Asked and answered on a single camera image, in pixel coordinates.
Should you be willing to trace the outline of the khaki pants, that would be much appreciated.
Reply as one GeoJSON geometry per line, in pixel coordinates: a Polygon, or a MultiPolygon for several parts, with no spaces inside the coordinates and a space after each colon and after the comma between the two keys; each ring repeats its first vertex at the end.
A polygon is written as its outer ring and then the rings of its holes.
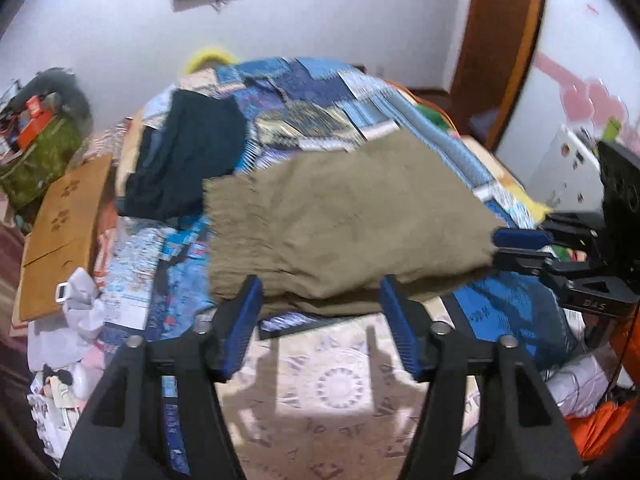
{"type": "Polygon", "coordinates": [[[374,313],[388,274],[421,301],[446,294],[490,272],[501,224],[405,129],[207,180],[204,206],[210,294],[229,299],[256,275],[265,313],[374,313]]]}

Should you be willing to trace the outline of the white cabinet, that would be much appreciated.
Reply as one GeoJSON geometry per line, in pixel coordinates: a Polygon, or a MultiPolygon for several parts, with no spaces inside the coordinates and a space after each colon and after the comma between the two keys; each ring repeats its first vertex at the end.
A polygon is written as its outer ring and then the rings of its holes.
{"type": "Polygon", "coordinates": [[[597,211],[603,200],[600,162],[562,125],[536,167],[526,192],[554,211],[597,211]]]}

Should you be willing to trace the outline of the orange right sleeve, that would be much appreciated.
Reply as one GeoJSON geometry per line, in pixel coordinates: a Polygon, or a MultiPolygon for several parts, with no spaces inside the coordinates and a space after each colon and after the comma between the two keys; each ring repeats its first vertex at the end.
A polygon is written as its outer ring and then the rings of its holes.
{"type": "MultiPolygon", "coordinates": [[[[610,344],[632,382],[639,387],[639,315],[618,328],[610,339],[610,344]]],[[[616,434],[622,430],[634,408],[639,406],[639,396],[623,404],[604,402],[592,414],[584,417],[568,416],[566,426],[584,462],[592,462],[601,457],[611,446],[616,434]]]]}

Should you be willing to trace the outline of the green patterned bag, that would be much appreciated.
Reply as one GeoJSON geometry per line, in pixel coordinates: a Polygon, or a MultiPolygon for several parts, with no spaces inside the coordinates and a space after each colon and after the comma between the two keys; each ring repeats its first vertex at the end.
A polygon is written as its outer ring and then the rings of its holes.
{"type": "Polygon", "coordinates": [[[20,154],[1,164],[1,188],[14,210],[31,203],[65,169],[82,142],[72,118],[53,117],[35,140],[20,154]]]}

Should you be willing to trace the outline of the dark navy folded garment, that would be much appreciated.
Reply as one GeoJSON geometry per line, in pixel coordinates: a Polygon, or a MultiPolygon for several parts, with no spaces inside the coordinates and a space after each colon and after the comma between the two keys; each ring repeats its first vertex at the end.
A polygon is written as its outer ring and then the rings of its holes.
{"type": "Polygon", "coordinates": [[[125,184],[123,216],[167,221],[203,210],[203,181],[228,176],[244,152],[247,120],[235,98],[172,92],[157,139],[146,138],[125,184]]]}

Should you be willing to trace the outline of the orange box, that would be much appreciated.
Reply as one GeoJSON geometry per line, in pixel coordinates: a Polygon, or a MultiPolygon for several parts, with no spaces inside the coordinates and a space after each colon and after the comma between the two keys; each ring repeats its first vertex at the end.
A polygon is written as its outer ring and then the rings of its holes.
{"type": "Polygon", "coordinates": [[[52,110],[42,104],[39,96],[29,98],[26,102],[26,107],[29,121],[21,130],[16,141],[21,151],[25,151],[32,144],[32,141],[40,135],[40,132],[47,127],[53,118],[52,110]]]}

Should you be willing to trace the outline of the yellow pillow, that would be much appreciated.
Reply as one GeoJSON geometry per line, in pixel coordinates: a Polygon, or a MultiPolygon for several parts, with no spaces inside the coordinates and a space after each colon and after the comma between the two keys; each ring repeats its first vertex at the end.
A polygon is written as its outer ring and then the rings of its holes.
{"type": "Polygon", "coordinates": [[[229,66],[239,62],[231,53],[214,47],[206,47],[196,51],[186,62],[184,72],[194,74],[206,67],[229,66]]]}

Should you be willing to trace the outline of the grey plush toy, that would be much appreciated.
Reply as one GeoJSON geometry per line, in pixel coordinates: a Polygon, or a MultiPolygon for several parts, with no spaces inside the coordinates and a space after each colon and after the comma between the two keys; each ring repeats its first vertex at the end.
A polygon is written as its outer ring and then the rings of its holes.
{"type": "Polygon", "coordinates": [[[93,127],[91,107],[84,92],[78,86],[76,75],[62,67],[51,67],[39,72],[25,84],[12,100],[12,107],[18,110],[32,96],[55,94],[58,104],[76,122],[80,134],[85,138],[93,127]]]}

